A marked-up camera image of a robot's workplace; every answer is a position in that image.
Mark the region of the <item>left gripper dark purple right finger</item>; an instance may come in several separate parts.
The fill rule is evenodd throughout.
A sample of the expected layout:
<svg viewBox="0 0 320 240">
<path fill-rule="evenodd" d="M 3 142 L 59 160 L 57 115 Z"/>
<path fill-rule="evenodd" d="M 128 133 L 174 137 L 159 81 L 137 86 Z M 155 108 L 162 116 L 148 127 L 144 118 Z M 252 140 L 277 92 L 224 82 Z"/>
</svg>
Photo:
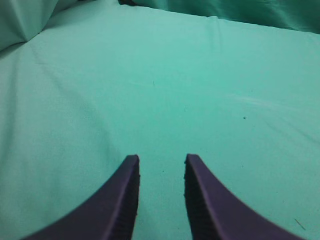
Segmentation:
<svg viewBox="0 0 320 240">
<path fill-rule="evenodd" d="M 239 200 L 197 154 L 187 154 L 184 199 L 194 240 L 298 240 Z"/>
</svg>

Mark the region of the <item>left gripper dark purple left finger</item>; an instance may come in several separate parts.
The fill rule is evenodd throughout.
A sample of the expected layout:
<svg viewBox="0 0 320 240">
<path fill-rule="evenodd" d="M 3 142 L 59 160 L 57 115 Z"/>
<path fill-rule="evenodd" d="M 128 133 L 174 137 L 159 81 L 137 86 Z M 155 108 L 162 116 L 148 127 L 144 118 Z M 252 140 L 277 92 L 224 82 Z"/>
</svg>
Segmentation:
<svg viewBox="0 0 320 240">
<path fill-rule="evenodd" d="M 28 240 L 130 240 L 138 212 L 140 159 L 128 155 L 84 203 Z"/>
</svg>

